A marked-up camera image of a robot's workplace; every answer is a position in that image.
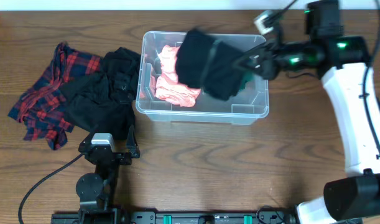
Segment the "salmon pink garment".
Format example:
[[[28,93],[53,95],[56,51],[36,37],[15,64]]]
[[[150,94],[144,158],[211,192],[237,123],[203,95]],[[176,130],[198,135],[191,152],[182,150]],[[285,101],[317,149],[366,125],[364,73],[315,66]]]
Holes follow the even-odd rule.
[[[139,98],[145,100],[163,100],[172,105],[193,107],[201,89],[189,88],[178,81],[175,70],[177,52],[180,47],[163,46],[153,65],[146,63],[142,74],[143,86]]]

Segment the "dark green garment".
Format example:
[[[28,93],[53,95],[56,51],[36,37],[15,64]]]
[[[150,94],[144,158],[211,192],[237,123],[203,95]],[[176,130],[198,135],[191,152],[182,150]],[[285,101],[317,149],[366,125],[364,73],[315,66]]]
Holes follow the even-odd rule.
[[[254,80],[254,74],[253,73],[251,73],[251,72],[244,73],[244,75],[243,75],[243,77],[242,77],[242,79],[240,81],[239,90],[241,91],[241,90],[245,89],[246,88],[246,84],[248,82],[253,81],[253,80]]]

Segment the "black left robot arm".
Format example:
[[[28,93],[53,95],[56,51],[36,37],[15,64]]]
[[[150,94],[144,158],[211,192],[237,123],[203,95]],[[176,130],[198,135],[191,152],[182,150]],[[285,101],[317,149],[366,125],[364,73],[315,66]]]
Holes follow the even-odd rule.
[[[129,166],[140,157],[139,146],[130,126],[126,138],[126,152],[117,152],[110,133],[91,132],[80,143],[78,151],[95,165],[95,171],[79,178],[76,194],[80,198],[79,224],[129,223],[127,213],[113,205],[119,167]]]

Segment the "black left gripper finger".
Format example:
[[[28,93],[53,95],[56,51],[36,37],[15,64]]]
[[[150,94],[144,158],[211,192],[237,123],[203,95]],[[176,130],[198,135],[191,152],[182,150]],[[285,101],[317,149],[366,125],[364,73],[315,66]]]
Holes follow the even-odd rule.
[[[139,146],[135,137],[135,128],[134,125],[131,125],[128,130],[127,139],[126,139],[126,148],[129,152],[139,152]]]
[[[86,138],[84,138],[84,140],[82,140],[82,142],[80,143],[80,145],[84,146],[85,144],[90,144],[91,140],[93,139],[94,134],[97,132],[97,129],[98,129],[98,125],[95,125],[91,129],[91,131],[89,132],[89,134],[86,136]]]

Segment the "black garment with grey stripe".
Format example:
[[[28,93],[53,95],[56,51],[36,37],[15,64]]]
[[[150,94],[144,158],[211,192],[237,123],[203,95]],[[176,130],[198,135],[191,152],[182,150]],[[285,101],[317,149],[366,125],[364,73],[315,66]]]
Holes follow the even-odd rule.
[[[178,52],[175,70],[178,81],[189,88],[227,101],[240,90],[244,71],[233,66],[242,51],[198,29],[187,32]]]

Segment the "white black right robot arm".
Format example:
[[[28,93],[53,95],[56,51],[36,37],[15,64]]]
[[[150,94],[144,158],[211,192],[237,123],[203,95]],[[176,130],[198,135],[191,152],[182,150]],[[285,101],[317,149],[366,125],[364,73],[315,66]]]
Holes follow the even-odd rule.
[[[374,91],[374,54],[360,36],[345,36],[338,1],[307,5],[306,42],[282,42],[283,12],[265,11],[254,23],[276,33],[234,61],[234,67],[273,80],[281,71],[314,69],[333,105],[345,152],[346,177],[323,195],[299,204],[287,223],[361,223],[380,216],[380,107]]]

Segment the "red navy plaid shirt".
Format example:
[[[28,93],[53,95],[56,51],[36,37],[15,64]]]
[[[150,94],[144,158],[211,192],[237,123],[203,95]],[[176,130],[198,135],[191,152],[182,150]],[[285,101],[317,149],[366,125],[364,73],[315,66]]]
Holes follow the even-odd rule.
[[[52,150],[66,145],[66,133],[72,132],[74,125],[64,119],[66,98],[59,88],[100,71],[101,62],[102,57],[75,50],[66,42],[56,46],[50,65],[8,113],[26,126],[25,141],[45,139]]]

